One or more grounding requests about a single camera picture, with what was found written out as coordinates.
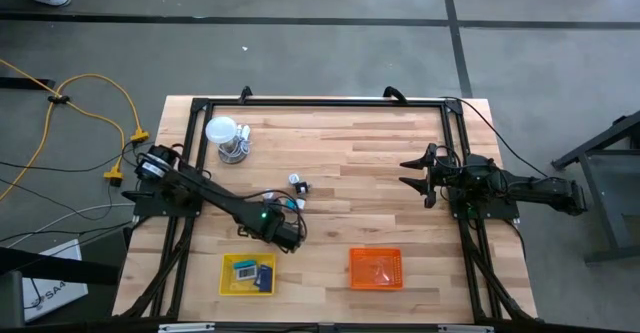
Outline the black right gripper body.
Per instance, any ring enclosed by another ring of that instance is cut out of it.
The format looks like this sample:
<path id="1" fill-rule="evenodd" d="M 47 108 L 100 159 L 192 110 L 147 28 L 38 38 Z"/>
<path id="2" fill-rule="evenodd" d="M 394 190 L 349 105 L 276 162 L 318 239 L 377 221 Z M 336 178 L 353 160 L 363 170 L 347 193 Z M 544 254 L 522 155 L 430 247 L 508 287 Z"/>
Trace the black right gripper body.
<path id="1" fill-rule="evenodd" d="M 432 208 L 436 203 L 435 186 L 458 187 L 464 166 L 453 148 L 436 143 L 427 146 L 425 160 L 427 193 L 424 206 Z"/>

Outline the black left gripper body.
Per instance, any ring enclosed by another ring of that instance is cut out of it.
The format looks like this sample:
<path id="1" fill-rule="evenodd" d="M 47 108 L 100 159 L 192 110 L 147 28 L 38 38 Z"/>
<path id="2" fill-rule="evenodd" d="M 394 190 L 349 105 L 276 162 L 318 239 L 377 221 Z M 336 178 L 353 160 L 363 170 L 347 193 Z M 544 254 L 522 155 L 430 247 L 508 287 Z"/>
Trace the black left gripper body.
<path id="1" fill-rule="evenodd" d="M 284 213 L 273 208 L 265 208 L 260 218 L 259 238 L 275 244 L 284 251 L 296 251 L 303 242 L 302 228 L 288 222 Z"/>

